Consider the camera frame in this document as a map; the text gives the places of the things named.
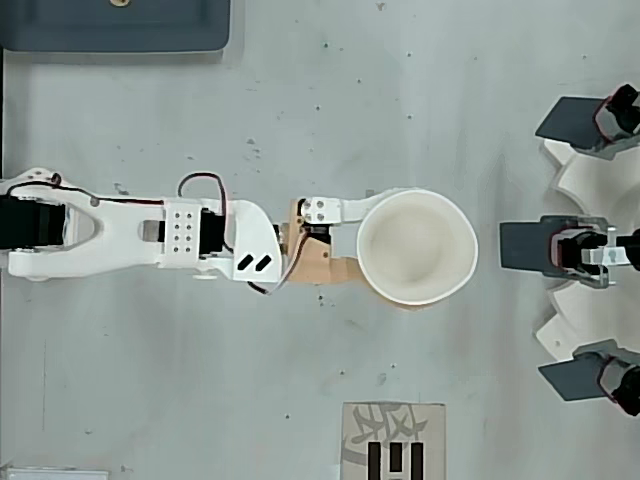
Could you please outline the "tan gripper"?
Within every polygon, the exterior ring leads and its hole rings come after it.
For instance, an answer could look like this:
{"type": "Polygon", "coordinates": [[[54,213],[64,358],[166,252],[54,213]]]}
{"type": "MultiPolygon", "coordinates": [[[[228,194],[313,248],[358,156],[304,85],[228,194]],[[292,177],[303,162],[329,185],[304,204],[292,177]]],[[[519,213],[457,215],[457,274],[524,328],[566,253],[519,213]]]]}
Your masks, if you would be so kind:
{"type": "MultiPolygon", "coordinates": [[[[286,282],[327,284],[330,280],[331,234],[329,225],[359,223],[380,202],[414,188],[391,188],[363,199],[306,197],[291,201],[289,219],[280,226],[281,252],[287,258],[286,282]]],[[[366,279],[354,257],[331,259],[331,279],[362,284],[380,301],[404,311],[420,311],[435,305],[398,303],[380,294],[366,279]]]]}

